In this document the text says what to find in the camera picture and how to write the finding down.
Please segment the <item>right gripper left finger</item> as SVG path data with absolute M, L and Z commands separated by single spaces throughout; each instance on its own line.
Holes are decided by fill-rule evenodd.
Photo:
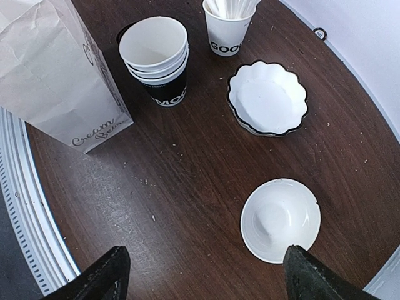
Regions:
M 78 277 L 44 299 L 126 299 L 130 267 L 127 248 L 114 246 Z

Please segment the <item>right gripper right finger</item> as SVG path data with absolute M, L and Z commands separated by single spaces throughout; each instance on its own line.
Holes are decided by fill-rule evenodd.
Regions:
M 288 247 L 283 267 L 289 299 L 376 299 L 338 276 L 301 246 Z

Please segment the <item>white paper bag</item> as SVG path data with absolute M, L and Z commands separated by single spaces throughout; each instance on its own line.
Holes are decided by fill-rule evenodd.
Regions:
M 1 2 L 1 106 L 83 153 L 133 123 L 71 1 Z

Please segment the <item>stack of paper cups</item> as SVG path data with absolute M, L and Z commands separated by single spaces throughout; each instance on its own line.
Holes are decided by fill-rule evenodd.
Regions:
M 187 91 L 188 32 L 178 20 L 154 16 L 123 28 L 119 55 L 158 105 L 178 105 Z

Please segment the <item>white round bowl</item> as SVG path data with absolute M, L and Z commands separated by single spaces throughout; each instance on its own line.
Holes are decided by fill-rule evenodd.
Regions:
M 273 179 L 257 187 L 245 202 L 241 236 L 249 251 L 271 264 L 283 263 L 289 246 L 309 250 L 321 227 L 313 192 L 294 179 Z

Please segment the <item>white scalloped bowl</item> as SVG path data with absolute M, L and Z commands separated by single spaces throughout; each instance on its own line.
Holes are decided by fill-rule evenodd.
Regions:
M 227 101 L 239 125 L 256 136 L 283 137 L 303 125 L 308 93 L 277 62 L 244 64 L 228 80 Z

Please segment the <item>white cup of straws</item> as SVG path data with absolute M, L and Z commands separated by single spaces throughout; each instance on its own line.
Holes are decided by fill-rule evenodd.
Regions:
M 203 1 L 211 50 L 222 57 L 237 54 L 259 1 Z

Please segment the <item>aluminium front rail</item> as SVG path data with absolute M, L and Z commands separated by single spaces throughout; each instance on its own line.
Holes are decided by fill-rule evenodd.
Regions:
M 80 275 L 38 176 L 26 123 L 1 109 L 1 192 L 22 254 L 47 296 Z

